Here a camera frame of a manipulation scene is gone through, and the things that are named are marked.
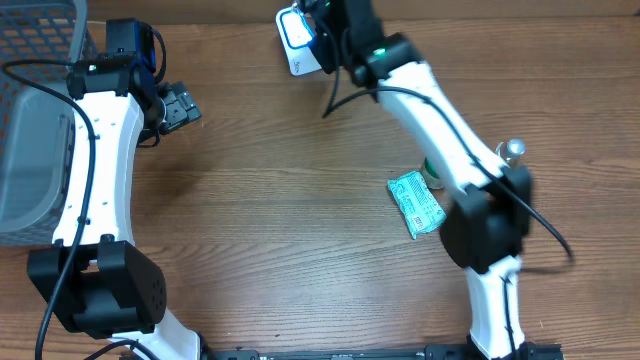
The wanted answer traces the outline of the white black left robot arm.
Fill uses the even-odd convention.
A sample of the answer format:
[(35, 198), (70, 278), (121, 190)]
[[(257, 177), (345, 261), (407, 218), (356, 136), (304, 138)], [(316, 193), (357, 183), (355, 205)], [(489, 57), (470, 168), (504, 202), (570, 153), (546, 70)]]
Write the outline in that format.
[(135, 152), (166, 106), (154, 66), (135, 53), (70, 66), (66, 94), (74, 145), (63, 212), (49, 249), (30, 253), (27, 273), (47, 302), (34, 356), (51, 319), (70, 333), (107, 339), (141, 359), (206, 359), (206, 341), (169, 310), (162, 270), (136, 248), (131, 225)]

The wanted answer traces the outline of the green tissue canister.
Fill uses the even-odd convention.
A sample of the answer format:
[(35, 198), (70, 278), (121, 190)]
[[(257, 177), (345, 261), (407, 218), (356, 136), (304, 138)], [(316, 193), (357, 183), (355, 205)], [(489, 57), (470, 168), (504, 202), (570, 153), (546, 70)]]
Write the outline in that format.
[(421, 165), (420, 173), (422, 174), (429, 189), (440, 190), (443, 188), (443, 184), (438, 173), (427, 158), (424, 159)]

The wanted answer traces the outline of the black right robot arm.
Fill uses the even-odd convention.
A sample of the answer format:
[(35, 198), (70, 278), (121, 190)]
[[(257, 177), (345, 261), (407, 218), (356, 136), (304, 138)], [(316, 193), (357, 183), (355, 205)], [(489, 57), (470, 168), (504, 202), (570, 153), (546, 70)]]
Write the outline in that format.
[(431, 67), (403, 34), (387, 35), (368, 1), (299, 1), (316, 27), (310, 43), (326, 73), (344, 68), (416, 139), (452, 205), (442, 244), (467, 277), (469, 339), (486, 359), (520, 359), (518, 280), (529, 231), (531, 180), (513, 170), (470, 129)]

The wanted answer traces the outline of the yellow dish soap bottle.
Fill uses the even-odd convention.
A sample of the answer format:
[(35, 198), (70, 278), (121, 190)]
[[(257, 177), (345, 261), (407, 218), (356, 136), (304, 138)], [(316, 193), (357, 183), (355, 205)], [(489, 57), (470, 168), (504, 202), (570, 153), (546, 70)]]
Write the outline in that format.
[(496, 148), (496, 154), (510, 167), (515, 168), (526, 153), (526, 150), (526, 144), (522, 139), (513, 138), (509, 141), (501, 142)]

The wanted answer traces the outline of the teal snack packet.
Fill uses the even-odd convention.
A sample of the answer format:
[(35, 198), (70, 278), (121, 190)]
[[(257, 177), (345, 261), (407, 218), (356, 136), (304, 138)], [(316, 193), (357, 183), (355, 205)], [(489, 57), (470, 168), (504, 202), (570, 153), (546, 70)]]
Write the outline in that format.
[(387, 188), (414, 240), (419, 235), (438, 229), (444, 223), (446, 213), (430, 192), (421, 173), (413, 171), (388, 180)]

